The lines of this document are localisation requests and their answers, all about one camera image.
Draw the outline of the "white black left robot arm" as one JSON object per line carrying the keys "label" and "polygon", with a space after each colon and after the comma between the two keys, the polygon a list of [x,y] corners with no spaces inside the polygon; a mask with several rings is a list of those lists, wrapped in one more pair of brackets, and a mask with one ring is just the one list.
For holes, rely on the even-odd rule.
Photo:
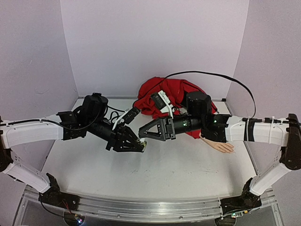
{"label": "white black left robot arm", "polygon": [[40,119],[3,121],[0,124],[0,171],[13,179],[31,186],[52,205],[63,202],[56,178],[24,162],[12,149],[43,141],[68,141],[84,138],[91,133],[107,142],[106,150],[142,153],[146,141],[140,139],[124,122],[111,123],[102,115],[88,120],[76,113],[61,112]]}

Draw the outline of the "mannequin hand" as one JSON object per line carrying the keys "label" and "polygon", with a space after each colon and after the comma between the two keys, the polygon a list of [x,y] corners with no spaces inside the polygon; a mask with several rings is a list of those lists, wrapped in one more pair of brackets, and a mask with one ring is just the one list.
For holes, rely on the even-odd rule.
{"label": "mannequin hand", "polygon": [[234,146],[229,143],[214,142],[203,137],[200,137],[200,139],[221,153],[234,153]]}

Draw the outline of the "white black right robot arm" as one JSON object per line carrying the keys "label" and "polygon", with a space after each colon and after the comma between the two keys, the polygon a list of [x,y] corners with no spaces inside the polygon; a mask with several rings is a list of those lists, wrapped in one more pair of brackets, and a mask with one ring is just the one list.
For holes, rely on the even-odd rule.
{"label": "white black right robot arm", "polygon": [[139,128],[139,138],[160,141],[177,134],[200,130],[202,137],[216,142],[246,141],[280,147],[264,172],[251,179],[247,190],[262,195],[287,173],[301,168],[301,124],[295,114],[275,119],[242,118],[229,114],[191,115],[157,118]]}

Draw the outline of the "clear nail polish bottle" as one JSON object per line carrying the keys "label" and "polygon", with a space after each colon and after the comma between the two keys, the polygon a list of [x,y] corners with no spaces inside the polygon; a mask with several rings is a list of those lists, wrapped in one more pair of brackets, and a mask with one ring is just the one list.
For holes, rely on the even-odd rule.
{"label": "clear nail polish bottle", "polygon": [[144,151],[145,151],[145,149],[146,149],[146,146],[147,146],[147,141],[140,141],[140,144],[141,144],[141,147],[142,147],[142,150],[141,150],[141,152],[143,153]]}

